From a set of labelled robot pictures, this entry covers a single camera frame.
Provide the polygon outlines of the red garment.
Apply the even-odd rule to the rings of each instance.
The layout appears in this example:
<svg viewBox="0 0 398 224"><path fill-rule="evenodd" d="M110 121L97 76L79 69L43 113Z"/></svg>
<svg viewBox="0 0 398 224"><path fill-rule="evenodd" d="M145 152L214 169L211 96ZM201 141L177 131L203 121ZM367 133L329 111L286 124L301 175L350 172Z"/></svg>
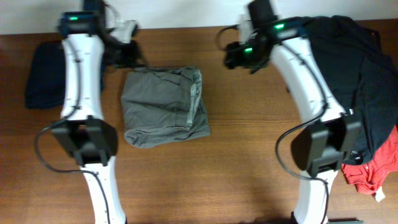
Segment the red garment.
<svg viewBox="0 0 398 224"><path fill-rule="evenodd" d="M381 202L386 197L382 190L385 179L391 172L397 172L397 126L370 162L358 166L343 164L341 168L348 184Z"/></svg>

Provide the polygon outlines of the grey shorts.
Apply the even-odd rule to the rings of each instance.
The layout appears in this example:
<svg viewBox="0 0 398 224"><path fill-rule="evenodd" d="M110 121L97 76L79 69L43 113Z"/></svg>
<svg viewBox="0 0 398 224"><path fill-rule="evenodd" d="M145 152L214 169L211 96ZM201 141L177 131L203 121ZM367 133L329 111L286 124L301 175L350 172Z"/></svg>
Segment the grey shorts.
<svg viewBox="0 0 398 224"><path fill-rule="evenodd" d="M202 90L196 66L138 68L128 73L121 94L125 140L148 149L209 136Z"/></svg>

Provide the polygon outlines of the black t-shirt with white print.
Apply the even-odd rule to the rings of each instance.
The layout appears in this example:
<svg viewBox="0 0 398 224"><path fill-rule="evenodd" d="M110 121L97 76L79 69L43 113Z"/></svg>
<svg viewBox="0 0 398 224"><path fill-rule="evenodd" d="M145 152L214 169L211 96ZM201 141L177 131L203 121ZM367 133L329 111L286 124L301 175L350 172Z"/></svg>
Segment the black t-shirt with white print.
<svg viewBox="0 0 398 224"><path fill-rule="evenodd" d="M345 164L370 162L397 124L397 69L378 33L349 17L301 17L315 61L333 96L362 124Z"/></svg>

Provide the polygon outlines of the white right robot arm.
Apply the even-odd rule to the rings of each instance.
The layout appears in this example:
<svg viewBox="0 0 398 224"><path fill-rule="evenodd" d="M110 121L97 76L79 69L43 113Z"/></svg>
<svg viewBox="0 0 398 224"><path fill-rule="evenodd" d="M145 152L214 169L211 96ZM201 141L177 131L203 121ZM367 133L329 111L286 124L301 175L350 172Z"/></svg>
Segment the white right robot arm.
<svg viewBox="0 0 398 224"><path fill-rule="evenodd" d="M283 170L299 179L299 195L290 218L281 223L329 223L331 188L351 152L361 123L347 112L327 86L304 37L255 38L224 47L229 69L245 67L251 73L273 64L290 90L301 124L287 130L275 143Z"/></svg>

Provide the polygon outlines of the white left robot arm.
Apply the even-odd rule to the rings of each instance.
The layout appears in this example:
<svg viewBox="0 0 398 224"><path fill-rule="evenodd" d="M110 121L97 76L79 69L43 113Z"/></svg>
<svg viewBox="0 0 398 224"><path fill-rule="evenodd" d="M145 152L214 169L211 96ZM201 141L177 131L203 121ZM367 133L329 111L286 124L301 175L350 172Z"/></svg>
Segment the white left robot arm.
<svg viewBox="0 0 398 224"><path fill-rule="evenodd" d="M62 40L66 62L65 101L51 132L75 160L86 180L95 223L127 223L116 182L118 135L104 120L100 97L101 64L107 47L135 48L130 34L101 37L69 34Z"/></svg>

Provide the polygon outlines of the folded dark navy garment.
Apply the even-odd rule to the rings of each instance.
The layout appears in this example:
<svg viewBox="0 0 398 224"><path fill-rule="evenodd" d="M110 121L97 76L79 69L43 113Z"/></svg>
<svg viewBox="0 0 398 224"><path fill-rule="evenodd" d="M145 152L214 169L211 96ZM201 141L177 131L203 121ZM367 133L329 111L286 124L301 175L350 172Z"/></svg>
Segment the folded dark navy garment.
<svg viewBox="0 0 398 224"><path fill-rule="evenodd" d="M61 41L39 44L34 52L25 88L25 107L36 110L63 105L66 70L65 50Z"/></svg>

